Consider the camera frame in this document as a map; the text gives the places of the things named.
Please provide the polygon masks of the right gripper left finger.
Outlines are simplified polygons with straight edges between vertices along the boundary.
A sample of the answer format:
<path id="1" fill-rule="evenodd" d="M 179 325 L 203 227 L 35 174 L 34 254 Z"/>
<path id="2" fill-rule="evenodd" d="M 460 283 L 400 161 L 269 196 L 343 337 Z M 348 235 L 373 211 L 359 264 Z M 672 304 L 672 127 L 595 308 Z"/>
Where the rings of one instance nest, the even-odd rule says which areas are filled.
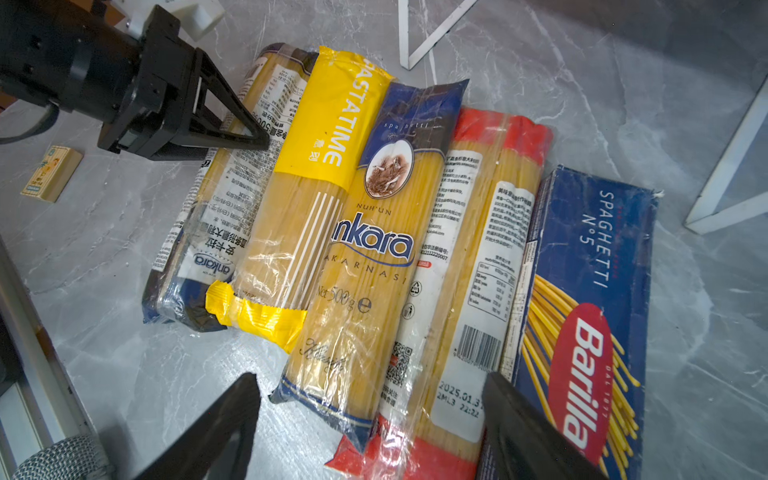
<path id="1" fill-rule="evenodd" d="M 141 479 L 243 479 L 251 458 L 261 393 L 254 373 L 242 374 Z"/>

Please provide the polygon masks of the clear labelled spaghetti bag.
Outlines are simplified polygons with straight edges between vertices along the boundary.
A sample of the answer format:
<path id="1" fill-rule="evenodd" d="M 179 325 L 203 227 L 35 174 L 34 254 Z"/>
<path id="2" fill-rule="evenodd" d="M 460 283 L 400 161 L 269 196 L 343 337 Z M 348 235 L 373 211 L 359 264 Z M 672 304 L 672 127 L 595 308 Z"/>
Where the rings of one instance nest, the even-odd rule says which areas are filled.
<path id="1" fill-rule="evenodd" d="M 238 93 L 270 138 L 264 151 L 210 149 L 142 295 L 146 324 L 221 329 L 205 308 L 209 286 L 234 273 L 317 55 L 287 43 L 265 47 Z"/>

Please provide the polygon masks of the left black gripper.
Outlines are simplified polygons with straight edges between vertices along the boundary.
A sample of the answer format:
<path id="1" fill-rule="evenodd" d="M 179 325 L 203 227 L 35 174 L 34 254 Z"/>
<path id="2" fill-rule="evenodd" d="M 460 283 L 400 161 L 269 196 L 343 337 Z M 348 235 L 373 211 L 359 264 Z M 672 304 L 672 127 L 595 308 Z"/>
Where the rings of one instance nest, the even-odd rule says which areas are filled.
<path id="1" fill-rule="evenodd" d="M 133 79 L 97 145 L 152 161 L 196 161 L 211 149 L 257 150 L 270 137 L 203 50 L 179 37 L 180 20 L 153 7 Z"/>

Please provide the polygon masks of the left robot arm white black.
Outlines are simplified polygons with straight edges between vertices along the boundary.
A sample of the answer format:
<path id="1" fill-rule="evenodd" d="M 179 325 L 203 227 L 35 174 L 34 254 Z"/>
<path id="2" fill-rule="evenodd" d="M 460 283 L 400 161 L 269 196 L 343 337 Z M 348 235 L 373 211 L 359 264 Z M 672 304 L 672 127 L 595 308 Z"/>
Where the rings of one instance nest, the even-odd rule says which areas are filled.
<path id="1" fill-rule="evenodd" d="M 153 161 L 202 159 L 211 148 L 265 150 L 268 132 L 211 58 L 179 36 L 180 22 L 155 6 L 138 39 L 108 25 L 97 1 L 1 4 L 1 88 L 45 108 L 9 144 L 44 133 L 61 111 L 102 121 L 97 145 Z"/>

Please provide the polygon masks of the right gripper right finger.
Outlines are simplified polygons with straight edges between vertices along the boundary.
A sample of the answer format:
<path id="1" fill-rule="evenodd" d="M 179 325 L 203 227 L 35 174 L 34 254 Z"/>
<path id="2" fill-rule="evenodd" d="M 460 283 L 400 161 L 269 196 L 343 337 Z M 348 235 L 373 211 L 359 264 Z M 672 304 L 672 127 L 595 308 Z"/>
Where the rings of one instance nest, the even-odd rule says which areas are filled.
<path id="1" fill-rule="evenodd" d="M 486 425 L 483 479 L 605 477 L 500 373 L 487 375 L 482 399 Z"/>

